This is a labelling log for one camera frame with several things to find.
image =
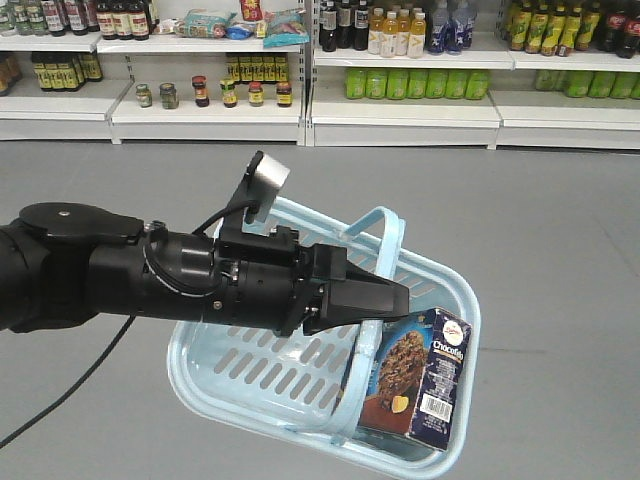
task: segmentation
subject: barcode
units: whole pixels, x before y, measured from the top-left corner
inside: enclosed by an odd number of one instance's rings
[[[453,410],[453,407],[439,398],[425,395],[422,397],[420,410],[449,423],[451,421],[451,411]]]

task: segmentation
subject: gray floor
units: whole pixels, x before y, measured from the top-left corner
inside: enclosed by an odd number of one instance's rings
[[[637,478],[640,156],[263,146],[282,194],[343,221],[383,204],[405,247],[450,265],[483,313],[469,435],[448,479]],[[193,228],[257,147],[0,144],[0,224],[76,201]],[[123,319],[0,334],[0,436],[56,398]],[[139,319],[62,408],[0,451],[0,478],[382,479],[202,419],[166,377],[173,322]]]

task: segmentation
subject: sauce jar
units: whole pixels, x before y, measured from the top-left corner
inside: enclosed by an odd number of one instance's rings
[[[249,105],[252,107],[264,105],[264,90],[262,90],[260,82],[251,82],[249,84]]]
[[[196,105],[199,107],[209,106],[209,92],[207,91],[207,77],[197,75],[191,78],[191,85],[196,94]]]
[[[279,107],[290,107],[292,103],[291,83],[289,82],[276,83],[276,98],[277,98]]]
[[[146,83],[140,83],[136,86],[136,98],[141,108],[150,107],[153,104],[153,97],[151,96],[151,90]]]
[[[238,96],[236,95],[235,80],[232,77],[224,77],[220,80],[220,88],[222,89],[222,103],[227,108],[233,108],[238,104]]]
[[[162,108],[167,110],[174,110],[180,104],[178,92],[173,83],[160,84],[160,98],[162,99]]]

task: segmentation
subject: light blue basket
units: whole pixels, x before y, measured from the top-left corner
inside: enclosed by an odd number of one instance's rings
[[[385,222],[381,239],[364,233],[381,220]],[[409,287],[412,311],[439,306],[473,325],[448,450],[438,452],[357,428],[380,343],[380,320],[312,337],[299,329],[290,338],[253,328],[179,322],[167,354],[176,395],[203,417],[305,445],[393,477],[442,475],[462,450],[469,417],[480,334],[480,309],[473,291],[453,270],[401,249],[404,221],[386,208],[378,207],[348,226],[279,197],[267,222],[245,226],[245,231],[268,233],[275,224],[299,230],[302,245],[347,247],[353,263]]]

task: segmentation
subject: white shelf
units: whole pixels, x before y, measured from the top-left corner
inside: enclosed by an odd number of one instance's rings
[[[589,50],[573,52],[568,57],[545,57],[526,52],[509,52],[516,70],[601,70],[609,72],[640,72],[640,55],[620,58],[615,53]]]
[[[135,97],[135,85],[126,94],[111,117],[114,135],[118,139],[201,139],[298,141],[301,124],[301,85],[293,84],[293,105],[278,107],[275,85],[263,85],[265,103],[262,107],[249,105],[247,85],[236,86],[238,105],[226,108],[222,104],[220,88],[211,83],[211,104],[198,107],[193,87],[188,82],[175,82],[180,105],[174,110],[162,108],[159,82],[151,80],[153,105],[141,108]]]
[[[129,85],[129,80],[103,80],[87,82],[77,92],[43,92],[34,78],[24,78],[0,97],[0,119],[106,121]]]
[[[502,118],[497,145],[640,148],[638,100],[525,91],[492,91],[491,97]]]
[[[339,83],[316,84],[314,145],[492,145],[500,126],[483,100],[347,100]]]
[[[513,69],[513,58],[509,55],[503,42],[493,34],[479,33],[474,35],[470,49],[459,55],[431,55],[424,53],[419,59],[408,57],[382,58],[367,51],[338,49],[335,52],[323,52],[316,48],[313,52],[316,66],[336,67],[396,67],[396,68],[476,68],[491,70]]]
[[[100,38],[100,32],[89,32],[82,36],[67,32],[62,37],[51,35],[0,36],[0,50],[12,52],[93,52]]]
[[[98,42],[98,53],[224,53],[224,52],[299,52],[300,45],[264,48],[262,40],[247,38],[184,38],[177,35],[151,35],[148,40],[105,40]]]

